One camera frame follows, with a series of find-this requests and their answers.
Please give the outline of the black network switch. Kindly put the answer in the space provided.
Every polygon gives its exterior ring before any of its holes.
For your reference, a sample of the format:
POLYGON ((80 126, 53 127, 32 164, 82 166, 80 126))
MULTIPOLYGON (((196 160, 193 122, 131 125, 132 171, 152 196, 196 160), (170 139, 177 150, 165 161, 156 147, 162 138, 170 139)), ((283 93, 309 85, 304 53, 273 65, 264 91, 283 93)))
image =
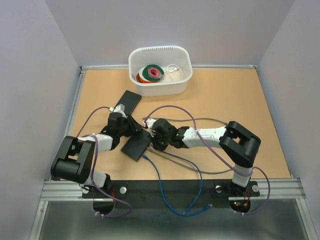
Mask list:
POLYGON ((142 129, 129 138, 121 148, 121 152, 137 162, 151 143, 149 136, 149 132, 142 129))
POLYGON ((131 115, 135 108, 137 107, 138 103, 141 101, 142 96, 134 93, 132 91, 126 90, 124 94, 121 96, 115 107, 118 105, 123 105, 124 109, 123 112, 126 115, 131 115))

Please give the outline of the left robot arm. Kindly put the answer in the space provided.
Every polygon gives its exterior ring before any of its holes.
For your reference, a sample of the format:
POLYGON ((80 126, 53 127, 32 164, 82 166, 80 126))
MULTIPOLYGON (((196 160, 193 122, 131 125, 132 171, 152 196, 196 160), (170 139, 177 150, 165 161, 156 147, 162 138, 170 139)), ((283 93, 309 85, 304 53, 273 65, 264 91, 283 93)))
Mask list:
POLYGON ((131 137, 142 128, 131 115, 113 112, 99 134, 64 137, 51 165, 51 176, 83 186, 93 186, 95 182, 95 193, 100 197, 108 196, 111 184, 107 182, 105 173, 93 170, 94 154, 114 150, 121 137, 131 137))

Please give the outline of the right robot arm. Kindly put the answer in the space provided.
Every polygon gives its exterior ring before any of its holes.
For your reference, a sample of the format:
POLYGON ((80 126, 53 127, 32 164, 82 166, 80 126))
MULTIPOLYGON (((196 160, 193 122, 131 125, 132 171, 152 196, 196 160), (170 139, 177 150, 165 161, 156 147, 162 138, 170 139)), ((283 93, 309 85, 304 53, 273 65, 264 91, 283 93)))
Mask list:
POLYGON ((176 128, 166 119, 148 118, 145 127, 149 129, 150 140, 156 150, 163 152, 168 146, 177 149, 196 147, 221 148, 235 163, 230 182, 231 192, 242 195, 248 190, 256 155, 261 139, 236 121, 218 128, 183 126, 176 128))

